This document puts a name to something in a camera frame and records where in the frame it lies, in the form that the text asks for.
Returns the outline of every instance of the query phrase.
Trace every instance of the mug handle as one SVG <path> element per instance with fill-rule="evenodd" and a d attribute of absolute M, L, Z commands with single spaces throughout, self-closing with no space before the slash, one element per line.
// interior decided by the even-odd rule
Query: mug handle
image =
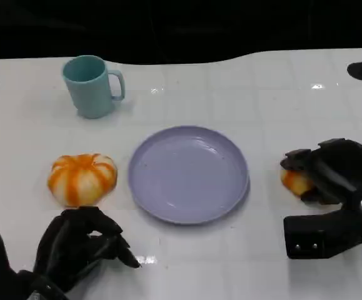
<path fill-rule="evenodd" d="M 122 73 L 118 70 L 109 70 L 109 75 L 114 75 L 118 77 L 119 85 L 121 86 L 121 95 L 120 96 L 111 96 L 111 99 L 114 101 L 121 101 L 125 98 L 125 81 Z"/>

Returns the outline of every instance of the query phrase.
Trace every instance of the small pumpkin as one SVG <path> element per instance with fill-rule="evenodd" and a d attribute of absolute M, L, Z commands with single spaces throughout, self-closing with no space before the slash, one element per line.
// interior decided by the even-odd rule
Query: small pumpkin
<path fill-rule="evenodd" d="M 101 154 L 63 155 L 51 168 L 48 187 L 64 206 L 91 206 L 117 183 L 114 161 Z"/>
<path fill-rule="evenodd" d="M 298 197 L 314 187 L 314 184 L 310 179 L 297 171 L 282 169 L 281 181 L 287 189 Z"/>

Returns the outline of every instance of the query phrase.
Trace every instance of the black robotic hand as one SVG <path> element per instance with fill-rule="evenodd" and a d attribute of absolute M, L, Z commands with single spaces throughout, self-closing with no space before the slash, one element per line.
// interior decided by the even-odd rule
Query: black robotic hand
<path fill-rule="evenodd" d="M 102 259 L 116 259 L 131 268 L 140 264 L 121 236 L 122 229 L 97 207 L 67 209 L 43 234 L 34 273 L 50 279 L 62 291 L 72 289 Z"/>
<path fill-rule="evenodd" d="M 92 235 L 94 231 L 101 235 Z M 102 259 L 118 258 L 129 267 L 140 267 L 121 233 L 96 207 L 65 210 L 43 234 L 34 272 L 18 273 L 10 267 L 0 236 L 0 300 L 26 300 L 32 293 L 47 300 L 68 300 L 64 293 Z"/>

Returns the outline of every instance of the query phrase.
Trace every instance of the black hole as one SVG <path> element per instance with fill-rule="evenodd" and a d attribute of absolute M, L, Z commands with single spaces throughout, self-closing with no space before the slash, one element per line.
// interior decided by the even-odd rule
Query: black hole
<path fill-rule="evenodd" d="M 351 77 L 362 80 L 362 62 L 354 62 L 348 66 L 348 73 Z"/>

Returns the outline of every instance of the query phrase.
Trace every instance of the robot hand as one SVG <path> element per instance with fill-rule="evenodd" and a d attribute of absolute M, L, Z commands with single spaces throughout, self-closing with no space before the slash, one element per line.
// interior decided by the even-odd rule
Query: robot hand
<path fill-rule="evenodd" d="M 67 209 L 43 234 L 34 273 L 52 281 L 63 292 L 72 289 L 102 259 L 116 259 L 131 268 L 140 264 L 121 236 L 122 229 L 97 207 Z"/>

